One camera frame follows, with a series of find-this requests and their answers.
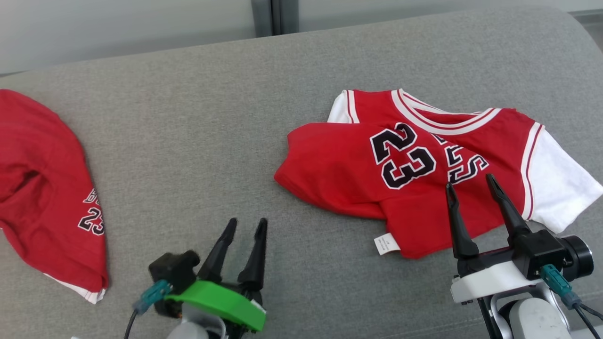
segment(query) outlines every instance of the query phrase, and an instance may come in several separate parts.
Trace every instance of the sleeve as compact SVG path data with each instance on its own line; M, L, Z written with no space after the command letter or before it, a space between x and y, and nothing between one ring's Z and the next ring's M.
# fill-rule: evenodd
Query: sleeve
M340 124L358 123L353 90L344 90L335 98L327 122L337 122Z
M533 199L529 219L562 232L601 194L603 187L544 129L537 135L528 165Z

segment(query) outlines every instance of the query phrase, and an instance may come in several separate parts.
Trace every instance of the red jersey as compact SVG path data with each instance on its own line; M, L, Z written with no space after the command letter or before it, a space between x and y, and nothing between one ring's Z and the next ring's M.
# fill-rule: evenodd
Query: red jersey
M603 194L541 124L515 109L449 113L402 90L345 90L327 123L299 127L288 140L278 183L321 208L386 219L409 258L452 245L447 182L471 237L503 224L487 173L525 219L557 233Z
M45 106L0 90L0 229L33 268L96 303L105 228L77 138Z

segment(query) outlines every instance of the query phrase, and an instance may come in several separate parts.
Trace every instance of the white wall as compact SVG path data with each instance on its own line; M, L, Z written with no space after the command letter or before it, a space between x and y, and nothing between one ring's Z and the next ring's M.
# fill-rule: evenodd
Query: white wall
M603 8L603 0L299 0L300 30L501 3ZM250 0L0 0L0 74L254 36Z
M300 31L520 4L547 5L563 11L603 8L603 0L299 0L299 3Z
M0 74L254 36L249 0L0 0Z

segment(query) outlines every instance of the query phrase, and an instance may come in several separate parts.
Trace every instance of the clothing tag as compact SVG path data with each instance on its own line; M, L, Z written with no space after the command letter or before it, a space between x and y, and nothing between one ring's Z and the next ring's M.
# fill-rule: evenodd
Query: clothing tag
M400 246L398 246L398 243L396 243L396 240L394 240L394 237L391 235L391 233L387 233L375 238L375 245L377 246L379 255L400 250Z

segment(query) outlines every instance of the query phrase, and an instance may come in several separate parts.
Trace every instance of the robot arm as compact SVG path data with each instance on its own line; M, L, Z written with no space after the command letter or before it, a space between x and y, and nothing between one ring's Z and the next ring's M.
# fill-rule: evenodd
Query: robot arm
M200 259L192 250L180 255L165 253L149 265L155 284L134 304L126 339L136 314L150 305L160 315L182 319L169 339L240 339L248 331L263 329L266 310L260 290L264 287L268 221L260 220L253 250L237 283L228 283L222 281L221 270L236 225L232 218L197 274L194 267Z
M477 300L491 338L571 338L567 318L554 294L559 294L569 309L578 313L580 308L587 309L568 281L592 273L592 253L577 236L556 238L547 230L532 233L494 176L488 174L487 180L505 220L509 246L479 252L467 233L454 187L449 183L446 196L450 231L458 260L458 275L450 288L454 301L466 305ZM522 293L532 297L497 307L499 299ZM544 333L544 328L553 332Z

